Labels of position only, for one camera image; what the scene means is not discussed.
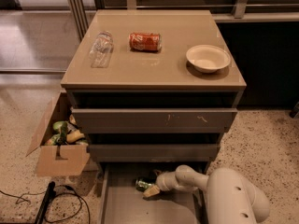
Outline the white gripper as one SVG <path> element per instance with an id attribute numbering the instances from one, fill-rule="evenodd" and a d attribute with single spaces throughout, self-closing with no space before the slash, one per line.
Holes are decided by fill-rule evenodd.
<path id="1" fill-rule="evenodd" d="M 156 185 L 152 185 L 143 192 L 143 196 L 146 198 L 158 195 L 161 191 L 169 191 L 178 187 L 178 181 L 176 179 L 175 172 L 162 172 L 160 170 L 153 170 L 156 179 Z"/>

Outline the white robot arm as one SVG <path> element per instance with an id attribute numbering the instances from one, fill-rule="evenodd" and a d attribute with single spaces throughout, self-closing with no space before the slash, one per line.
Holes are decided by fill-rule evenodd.
<path id="1" fill-rule="evenodd" d="M 143 195 L 149 198 L 172 189 L 203 191 L 209 224 L 259 224 L 270 214 L 270 202 L 265 193 L 230 168 L 218 168 L 204 175 L 188 165 L 180 165 L 173 172 L 159 173 Z"/>

